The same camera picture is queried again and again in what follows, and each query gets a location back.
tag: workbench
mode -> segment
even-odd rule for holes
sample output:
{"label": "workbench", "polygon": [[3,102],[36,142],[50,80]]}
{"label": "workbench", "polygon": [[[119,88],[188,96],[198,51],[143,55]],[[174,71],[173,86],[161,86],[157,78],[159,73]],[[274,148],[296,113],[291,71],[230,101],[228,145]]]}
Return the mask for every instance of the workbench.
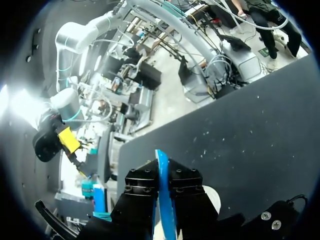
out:
{"label": "workbench", "polygon": [[247,221],[279,200],[311,196],[320,172],[320,75],[313,54],[122,146],[125,176],[161,149],[220,195],[219,219]]}

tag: desk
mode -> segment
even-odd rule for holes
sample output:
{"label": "desk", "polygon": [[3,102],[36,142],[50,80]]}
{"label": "desk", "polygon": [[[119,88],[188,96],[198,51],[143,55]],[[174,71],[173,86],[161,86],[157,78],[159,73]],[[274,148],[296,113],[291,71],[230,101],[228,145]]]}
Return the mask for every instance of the desk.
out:
{"label": "desk", "polygon": [[118,196],[155,149],[202,173],[220,195],[219,219],[250,220],[278,200],[310,196],[320,171],[319,79],[310,54],[124,144]]}

